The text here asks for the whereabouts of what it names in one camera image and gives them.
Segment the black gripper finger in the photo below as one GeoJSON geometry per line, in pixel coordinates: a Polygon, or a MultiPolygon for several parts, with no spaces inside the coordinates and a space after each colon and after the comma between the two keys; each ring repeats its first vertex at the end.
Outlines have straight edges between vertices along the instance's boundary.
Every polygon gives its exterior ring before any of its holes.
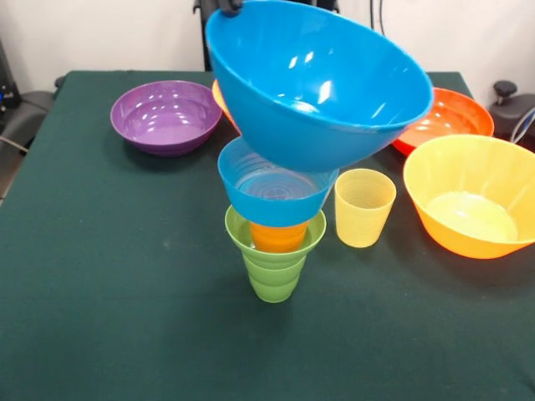
{"type": "Polygon", "coordinates": [[[243,7],[243,0],[218,0],[219,8],[227,17],[237,16],[243,7]]]}

